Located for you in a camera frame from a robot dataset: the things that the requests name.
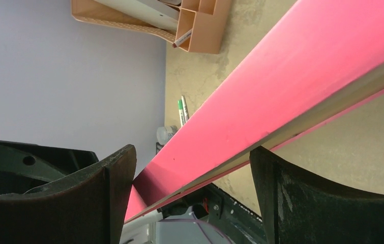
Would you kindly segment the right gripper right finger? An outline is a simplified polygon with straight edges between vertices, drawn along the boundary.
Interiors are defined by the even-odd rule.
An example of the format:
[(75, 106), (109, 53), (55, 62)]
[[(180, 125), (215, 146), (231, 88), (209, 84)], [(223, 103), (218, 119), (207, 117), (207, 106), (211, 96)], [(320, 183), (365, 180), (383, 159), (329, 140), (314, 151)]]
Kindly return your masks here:
[(249, 154), (267, 243), (384, 243), (384, 195), (348, 187), (264, 147)]

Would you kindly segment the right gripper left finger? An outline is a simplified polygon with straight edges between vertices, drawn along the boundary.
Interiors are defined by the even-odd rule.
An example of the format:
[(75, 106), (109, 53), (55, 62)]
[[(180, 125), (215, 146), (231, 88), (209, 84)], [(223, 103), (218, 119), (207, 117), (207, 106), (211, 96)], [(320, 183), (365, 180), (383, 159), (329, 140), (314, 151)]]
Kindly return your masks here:
[(24, 194), (0, 195), (0, 243), (119, 243), (136, 162), (128, 144)]

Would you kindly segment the pink picture frame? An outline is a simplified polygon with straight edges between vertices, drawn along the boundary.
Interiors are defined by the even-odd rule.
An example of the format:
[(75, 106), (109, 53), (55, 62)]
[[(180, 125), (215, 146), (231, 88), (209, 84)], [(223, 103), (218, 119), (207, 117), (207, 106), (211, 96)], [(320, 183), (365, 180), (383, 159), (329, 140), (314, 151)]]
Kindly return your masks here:
[(134, 179), (126, 220), (384, 63), (384, 1), (297, 1)]

